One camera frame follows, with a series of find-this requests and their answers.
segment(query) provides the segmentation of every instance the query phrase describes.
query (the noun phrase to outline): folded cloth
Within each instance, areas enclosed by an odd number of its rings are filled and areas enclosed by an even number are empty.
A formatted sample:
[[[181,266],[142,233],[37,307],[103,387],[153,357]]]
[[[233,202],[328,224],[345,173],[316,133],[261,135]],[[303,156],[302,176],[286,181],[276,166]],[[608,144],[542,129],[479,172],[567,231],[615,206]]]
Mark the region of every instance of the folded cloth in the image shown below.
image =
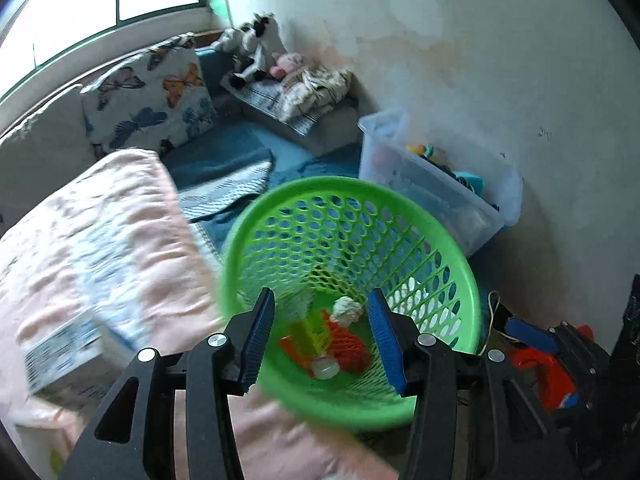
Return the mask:
[[[226,74],[222,78],[222,81],[220,81],[220,86],[222,86],[222,88],[240,99],[243,103],[261,111],[272,119],[281,121],[280,108],[278,106],[281,91],[279,82],[271,79],[254,81],[249,83],[242,90],[238,91],[229,84],[230,75],[232,75],[232,73]],[[306,113],[298,114],[289,121],[281,122],[290,126],[300,136],[305,137],[309,134],[311,129],[316,126],[316,123],[322,118],[322,116],[333,109],[334,108],[331,105],[314,108],[313,110],[309,109]]]
[[[351,86],[351,70],[330,70],[324,66],[305,67],[282,85],[278,116],[284,123],[310,110],[334,109]]]
[[[217,125],[164,157],[187,220],[212,216],[267,189],[271,152],[251,127],[245,121]]]

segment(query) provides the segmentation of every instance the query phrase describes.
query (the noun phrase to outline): white wall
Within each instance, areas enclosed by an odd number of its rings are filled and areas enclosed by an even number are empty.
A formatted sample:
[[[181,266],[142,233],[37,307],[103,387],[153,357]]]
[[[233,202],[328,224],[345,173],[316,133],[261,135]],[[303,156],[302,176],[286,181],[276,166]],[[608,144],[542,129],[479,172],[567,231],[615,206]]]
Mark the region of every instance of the white wall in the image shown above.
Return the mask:
[[[472,138],[525,181],[498,236],[503,300],[589,323],[610,349],[640,271],[640,53],[606,0],[230,0],[284,43],[355,68],[362,112],[401,105],[416,140]]]

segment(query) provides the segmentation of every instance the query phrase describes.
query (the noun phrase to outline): butterfly print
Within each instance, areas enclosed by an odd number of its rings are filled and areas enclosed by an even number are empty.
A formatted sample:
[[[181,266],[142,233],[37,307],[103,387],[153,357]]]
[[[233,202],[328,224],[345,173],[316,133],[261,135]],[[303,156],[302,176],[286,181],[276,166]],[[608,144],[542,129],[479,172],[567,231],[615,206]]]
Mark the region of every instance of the butterfly print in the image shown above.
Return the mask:
[[[109,104],[111,94],[119,88],[142,88],[146,83],[133,73],[130,66],[123,66],[98,86],[98,110]]]
[[[156,126],[156,124],[164,123],[165,121],[165,112],[155,112],[149,107],[142,108],[130,121],[121,121],[116,125],[116,135],[111,139],[109,147],[112,150],[117,150],[124,146],[133,132],[140,132],[142,128]]]
[[[194,139],[200,135],[200,124],[213,124],[216,119],[216,113],[211,106],[211,101],[207,98],[200,99],[200,111],[196,112],[193,108],[187,108],[182,114],[182,120],[187,125],[187,138]]]
[[[193,39],[193,36],[175,36],[170,40],[163,41],[162,43],[157,44],[149,49],[151,53],[149,57],[149,61],[146,64],[147,70],[155,70],[158,68],[158,65],[164,61],[166,55],[171,52],[171,50],[179,49],[179,48],[195,48],[196,42]]]
[[[198,66],[195,63],[189,63],[189,71],[185,77],[168,75],[164,78],[162,88],[166,90],[166,103],[169,108],[175,108],[178,104],[185,86],[204,86],[198,74]]]

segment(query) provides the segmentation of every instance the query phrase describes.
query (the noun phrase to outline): window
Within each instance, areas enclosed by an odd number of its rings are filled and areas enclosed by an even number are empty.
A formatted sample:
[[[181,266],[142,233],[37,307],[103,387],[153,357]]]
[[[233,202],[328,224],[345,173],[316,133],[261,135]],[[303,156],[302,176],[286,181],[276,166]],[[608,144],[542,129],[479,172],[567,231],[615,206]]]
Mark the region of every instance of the window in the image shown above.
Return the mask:
[[[205,0],[29,0],[0,46],[0,99],[69,48],[102,32]]]

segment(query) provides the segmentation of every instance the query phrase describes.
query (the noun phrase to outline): red toy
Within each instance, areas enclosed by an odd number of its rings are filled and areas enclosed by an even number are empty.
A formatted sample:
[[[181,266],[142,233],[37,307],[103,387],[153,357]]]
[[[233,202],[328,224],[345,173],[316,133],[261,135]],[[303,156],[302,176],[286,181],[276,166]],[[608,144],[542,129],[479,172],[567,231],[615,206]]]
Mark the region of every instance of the red toy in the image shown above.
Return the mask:
[[[293,341],[290,335],[287,335],[281,338],[278,341],[278,346],[287,355],[289,359],[291,359],[293,362],[295,362],[295,364],[297,364],[301,368],[304,368],[311,377],[314,376],[313,372],[311,371],[311,359],[309,359],[308,357],[303,357],[302,355],[299,354],[298,349],[293,344]]]
[[[576,330],[593,341],[593,331],[588,325],[582,325]],[[538,398],[547,412],[557,409],[567,395],[575,393],[574,382],[553,354],[545,354],[529,347],[511,352],[509,361],[518,370],[536,368]]]
[[[329,321],[329,313],[321,311],[322,319],[331,331],[332,341],[329,354],[334,356],[340,370],[352,374],[362,373],[371,362],[371,354],[362,339],[337,323]]]

